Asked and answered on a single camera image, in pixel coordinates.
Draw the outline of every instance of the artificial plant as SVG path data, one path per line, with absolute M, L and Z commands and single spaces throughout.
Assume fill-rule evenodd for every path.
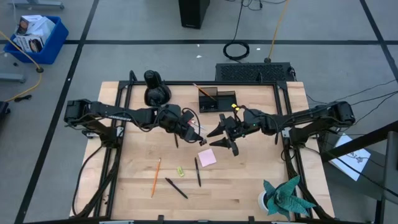
M 268 208 L 268 215 L 279 212 L 286 216 L 289 221 L 289 212 L 301 213 L 308 216 L 306 208 L 312 208 L 316 205 L 292 195 L 299 181 L 300 176 L 297 175 L 288 182 L 280 184 L 275 189 L 268 181 L 264 180 L 264 189 L 266 190 L 265 202 Z

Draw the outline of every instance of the pencil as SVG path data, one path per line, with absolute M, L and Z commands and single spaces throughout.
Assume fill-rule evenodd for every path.
M 155 179 L 154 179 L 154 185 L 152 186 L 152 193 L 150 193 L 150 197 L 151 197 L 151 198 L 152 198 L 152 196 L 154 196 L 154 193 L 155 193 L 155 186 L 156 186 L 156 181 L 157 181 L 157 174 L 159 173 L 160 160 L 161 160 L 161 158 L 159 158 L 159 161 L 157 162 L 156 174 L 155 174 Z
M 211 99 L 213 99 L 214 101 L 216 101 L 216 99 L 214 99 L 212 96 L 210 96 L 205 90 L 203 90 L 202 88 L 200 88 L 199 86 L 197 86 L 196 84 L 192 83 L 196 88 L 198 88 L 198 90 L 203 93 L 204 95 L 210 97 Z

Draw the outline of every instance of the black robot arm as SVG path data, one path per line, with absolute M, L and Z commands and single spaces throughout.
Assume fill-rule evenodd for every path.
M 244 109 L 243 121 L 237 116 L 237 111 L 241 108 Z M 237 106 L 234 110 L 234 117 L 225 118 L 224 114 L 220 114 L 220 120 L 218 127 L 207 137 L 217 136 L 225 131 L 226 138 L 212 142 L 210 145 L 231 148 L 235 156 L 239 154 L 235 140 L 256 131 L 261 130 L 262 133 L 270 136 L 282 131 L 290 138 L 290 145 L 301 146 L 307 142 L 310 136 L 321 131 L 329 130 L 332 127 L 347 128 L 355 123 L 351 106 L 345 101 L 316 106 L 309 110 L 283 116 Z M 305 123 L 311 124 L 303 128 L 293 127 Z
M 152 128 L 161 127 L 166 132 L 174 133 L 187 142 L 203 140 L 188 124 L 193 118 L 193 114 L 190 111 L 182 113 L 178 105 L 130 110 L 105 105 L 98 101 L 71 100 L 68 101 L 63 120 L 68 123 L 67 126 L 83 126 L 82 132 L 84 135 L 97 134 L 106 147 L 118 147 L 118 130 L 99 122 L 103 118 L 132 122 L 145 132 L 152 130 Z

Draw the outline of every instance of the wooden tabletop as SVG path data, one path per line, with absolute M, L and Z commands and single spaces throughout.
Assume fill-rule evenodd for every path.
M 114 105 L 118 82 L 103 82 L 98 101 Z M 199 115 L 201 125 L 209 133 L 219 122 L 219 113 L 199 114 L 198 90 L 194 86 L 169 86 L 172 99 L 169 103 L 181 108 L 189 107 Z M 146 86 L 133 86 L 130 108 L 146 108 L 144 91 Z M 288 83 L 292 111 L 308 109 L 303 83 Z M 265 113 L 276 113 L 274 92 L 271 86 L 218 86 L 219 91 L 236 91 L 239 105 L 255 108 Z M 285 112 L 283 93 L 280 92 L 282 109 Z M 110 120 L 103 120 L 110 125 Z M 208 142 L 222 136 L 209 138 Z M 165 220 L 286 220 L 282 215 L 267 216 L 257 204 L 258 195 L 264 190 L 262 182 L 268 180 L 273 186 L 287 181 L 285 162 L 280 158 L 281 140 L 274 144 L 274 136 L 261 132 L 236 140 L 239 156 L 223 147 L 210 147 L 208 144 L 189 144 L 178 140 L 175 147 L 172 134 L 161 128 L 143 133 L 131 123 L 127 123 L 124 135 L 123 152 L 119 167 L 112 219 L 156 220 L 164 215 Z M 84 160 L 99 147 L 98 138 L 89 139 Z M 307 146 L 318 150 L 316 141 L 308 140 Z M 198 152 L 212 148 L 217 163 L 199 170 L 201 187 L 198 186 L 194 158 Z M 87 163 L 80 181 L 76 198 L 76 209 L 81 211 L 98 188 L 104 159 L 103 149 Z M 328 186 L 320 156 L 309 150 L 301 150 L 307 186 L 323 209 L 334 216 Z M 162 158 L 159 177 L 153 198 L 150 197 L 156 165 Z M 181 166 L 185 176 L 180 177 L 177 167 Z M 183 198 L 165 177 L 173 180 L 189 199 Z M 103 198 L 101 214 L 105 214 L 108 193 Z

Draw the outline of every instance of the blue bin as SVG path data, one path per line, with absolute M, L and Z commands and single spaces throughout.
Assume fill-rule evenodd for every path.
M 26 52 L 27 55 L 31 56 L 33 60 L 35 60 L 39 64 L 48 64 L 51 65 L 54 63 L 57 58 L 58 53 L 61 50 L 61 47 L 64 41 L 67 39 L 69 31 L 62 24 L 61 18 L 58 16 L 46 16 L 49 18 L 54 24 L 55 27 L 52 30 L 50 37 L 47 39 L 44 44 L 43 49 L 39 53 L 30 53 Z M 17 50 L 12 44 L 7 43 L 4 47 L 4 51 L 12 54 L 15 58 L 25 63 L 32 63 L 24 54 L 22 54 L 19 50 Z

